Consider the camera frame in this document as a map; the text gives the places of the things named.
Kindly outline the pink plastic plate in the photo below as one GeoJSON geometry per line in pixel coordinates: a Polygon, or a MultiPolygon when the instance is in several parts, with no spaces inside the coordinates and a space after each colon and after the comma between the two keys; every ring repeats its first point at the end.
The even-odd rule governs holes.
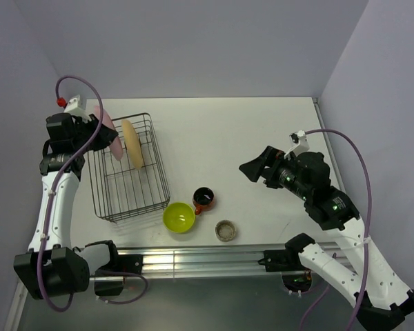
{"type": "Polygon", "coordinates": [[[117,160],[120,161],[123,154],[124,154],[124,150],[123,147],[121,145],[121,140],[119,138],[115,128],[115,125],[112,121],[112,119],[110,118],[109,114],[102,108],[100,108],[99,106],[95,106],[93,109],[93,114],[99,118],[100,115],[103,115],[103,127],[102,130],[104,133],[107,134],[107,138],[110,139],[111,144],[109,145],[109,149],[110,152],[112,153],[113,157],[117,160]]]}

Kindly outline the yellow plastic plate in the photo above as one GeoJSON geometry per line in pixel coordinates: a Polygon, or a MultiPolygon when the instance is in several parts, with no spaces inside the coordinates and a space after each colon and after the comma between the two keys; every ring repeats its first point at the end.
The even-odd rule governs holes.
{"type": "Polygon", "coordinates": [[[144,166],[144,158],[142,156],[139,136],[133,124],[127,119],[121,120],[121,128],[124,134],[124,142],[128,156],[133,166],[136,169],[141,169],[144,166]]]}

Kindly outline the orange mug dark inside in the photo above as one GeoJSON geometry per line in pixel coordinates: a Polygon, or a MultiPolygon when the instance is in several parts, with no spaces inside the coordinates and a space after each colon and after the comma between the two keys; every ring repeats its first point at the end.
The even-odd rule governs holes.
{"type": "Polygon", "coordinates": [[[193,194],[193,205],[195,215],[200,215],[203,211],[210,210],[215,205],[215,194],[207,187],[201,187],[195,190],[193,194]]]}

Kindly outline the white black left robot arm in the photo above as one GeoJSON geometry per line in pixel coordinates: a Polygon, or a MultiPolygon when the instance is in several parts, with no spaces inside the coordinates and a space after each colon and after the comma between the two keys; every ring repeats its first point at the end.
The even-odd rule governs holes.
{"type": "Polygon", "coordinates": [[[121,259],[111,240],[73,249],[70,239],[72,208],[81,182],[85,153],[107,148],[117,137],[98,117],[67,112],[46,119],[39,170],[42,200],[39,218],[27,252],[14,258],[13,268],[36,300],[73,295],[87,290],[96,271],[113,275],[121,259]]]}

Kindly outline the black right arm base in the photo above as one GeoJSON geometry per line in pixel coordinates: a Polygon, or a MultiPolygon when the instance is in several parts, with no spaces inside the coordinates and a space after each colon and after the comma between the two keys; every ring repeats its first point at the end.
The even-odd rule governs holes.
{"type": "Polygon", "coordinates": [[[261,266],[265,267],[266,272],[293,272],[306,271],[299,261],[299,250],[286,248],[283,250],[265,250],[264,257],[257,261],[261,266]]]}

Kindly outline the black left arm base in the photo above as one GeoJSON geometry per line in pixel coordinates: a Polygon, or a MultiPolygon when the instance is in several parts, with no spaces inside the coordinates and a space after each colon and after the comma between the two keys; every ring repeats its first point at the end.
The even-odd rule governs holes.
{"type": "Polygon", "coordinates": [[[132,274],[141,275],[144,257],[141,254],[123,254],[115,257],[106,265],[100,266],[96,271],[91,271],[92,277],[129,277],[132,274]]]}

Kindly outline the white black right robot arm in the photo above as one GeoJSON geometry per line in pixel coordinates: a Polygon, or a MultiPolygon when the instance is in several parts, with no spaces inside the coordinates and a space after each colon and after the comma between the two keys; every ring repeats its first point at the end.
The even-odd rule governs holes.
{"type": "Polygon", "coordinates": [[[343,266],[313,238],[301,233],[286,245],[285,261],[294,269],[310,269],[333,286],[354,308],[366,330],[393,330],[414,312],[409,288],[366,236],[364,221],[350,198],[332,186],[330,167],[320,152],[286,156],[268,146],[239,170],[252,182],[284,188],[304,202],[308,216],[336,242],[352,265],[343,266]]]}

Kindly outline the small speckled beige dish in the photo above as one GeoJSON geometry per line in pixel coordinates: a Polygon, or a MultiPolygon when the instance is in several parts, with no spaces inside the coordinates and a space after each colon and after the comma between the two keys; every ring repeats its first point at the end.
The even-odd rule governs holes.
{"type": "Polygon", "coordinates": [[[232,221],[222,220],[215,226],[215,234],[221,242],[229,242],[236,237],[237,228],[232,221]]]}

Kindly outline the lime green bowl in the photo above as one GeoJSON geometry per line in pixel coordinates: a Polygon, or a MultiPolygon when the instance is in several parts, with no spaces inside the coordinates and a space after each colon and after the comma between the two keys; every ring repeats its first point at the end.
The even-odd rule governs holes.
{"type": "Polygon", "coordinates": [[[195,218],[195,212],[188,204],[174,202],[164,210],[163,224],[171,232],[184,233],[193,227],[195,218]]]}

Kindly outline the aluminium mounting rail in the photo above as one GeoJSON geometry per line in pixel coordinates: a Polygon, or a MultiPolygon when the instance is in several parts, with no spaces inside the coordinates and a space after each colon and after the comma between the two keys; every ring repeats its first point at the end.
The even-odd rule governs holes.
{"type": "MultiPolygon", "coordinates": [[[[269,247],[267,250],[283,248],[269,247]]],[[[96,271],[97,268],[85,261],[82,255],[84,252],[70,248],[45,250],[41,258],[42,270],[57,281],[64,280],[78,285],[86,282],[85,276],[97,281],[111,281],[113,277],[122,278],[90,276],[90,272],[96,271]]],[[[255,276],[266,272],[265,267],[257,263],[264,257],[263,252],[261,247],[256,246],[148,250],[122,248],[117,250],[109,262],[114,261],[119,255],[141,254],[144,257],[141,276],[156,279],[255,276]]]]}

